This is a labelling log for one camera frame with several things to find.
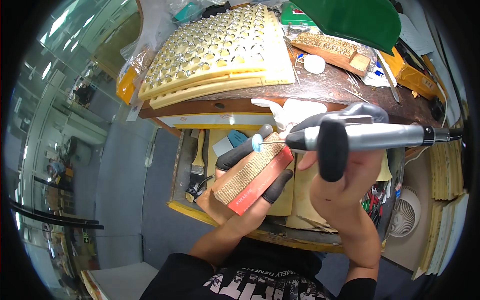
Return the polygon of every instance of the white fan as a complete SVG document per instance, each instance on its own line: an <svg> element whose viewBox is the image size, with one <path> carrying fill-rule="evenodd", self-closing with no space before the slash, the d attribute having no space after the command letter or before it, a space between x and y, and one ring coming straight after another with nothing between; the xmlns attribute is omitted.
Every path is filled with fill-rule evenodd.
<svg viewBox="0 0 480 300"><path fill-rule="evenodd" d="M411 233L420 220L421 206L417 192L403 186L400 199L393 212L393 224L390 234L401 238Z"/></svg>

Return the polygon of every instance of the blue polishing disc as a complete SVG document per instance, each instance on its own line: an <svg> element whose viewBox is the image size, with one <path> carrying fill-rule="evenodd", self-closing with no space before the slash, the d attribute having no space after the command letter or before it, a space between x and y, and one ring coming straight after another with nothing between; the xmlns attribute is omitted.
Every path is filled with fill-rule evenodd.
<svg viewBox="0 0 480 300"><path fill-rule="evenodd" d="M259 133L252 137L252 147L255 152L261 152L263 150L263 145L260 145L263 141L264 139Z"/></svg>

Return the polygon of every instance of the silver handpiece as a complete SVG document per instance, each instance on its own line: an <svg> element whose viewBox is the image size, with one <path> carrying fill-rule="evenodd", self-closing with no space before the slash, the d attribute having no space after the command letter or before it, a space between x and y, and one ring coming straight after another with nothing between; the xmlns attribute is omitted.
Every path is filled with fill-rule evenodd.
<svg viewBox="0 0 480 300"><path fill-rule="evenodd" d="M350 151L389 149L423 144L423 127L400 124L355 124L345 127ZM305 146L316 151L320 127L305 129Z"/></svg>

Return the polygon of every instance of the brush block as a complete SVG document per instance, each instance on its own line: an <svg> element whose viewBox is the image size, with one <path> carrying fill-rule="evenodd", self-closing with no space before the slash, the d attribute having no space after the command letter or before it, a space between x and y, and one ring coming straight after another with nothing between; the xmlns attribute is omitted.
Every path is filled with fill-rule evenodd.
<svg viewBox="0 0 480 300"><path fill-rule="evenodd" d="M265 139L277 140L276 132ZM244 157L212 186L215 198L240 216L293 160L285 144L265 144L263 147L262 152L252 152Z"/></svg>
<svg viewBox="0 0 480 300"><path fill-rule="evenodd" d="M291 43L307 53L320 56L329 64L361 77L365 76L370 65L370 58L358 53L357 46L337 38L302 33Z"/></svg>

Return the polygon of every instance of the stack of foam trays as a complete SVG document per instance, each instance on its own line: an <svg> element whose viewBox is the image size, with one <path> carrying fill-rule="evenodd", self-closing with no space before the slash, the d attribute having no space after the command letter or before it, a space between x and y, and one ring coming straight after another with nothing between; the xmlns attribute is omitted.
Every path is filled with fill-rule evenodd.
<svg viewBox="0 0 480 300"><path fill-rule="evenodd" d="M178 28L155 57L138 97L157 109L225 91L292 83L281 27L259 4Z"/></svg>

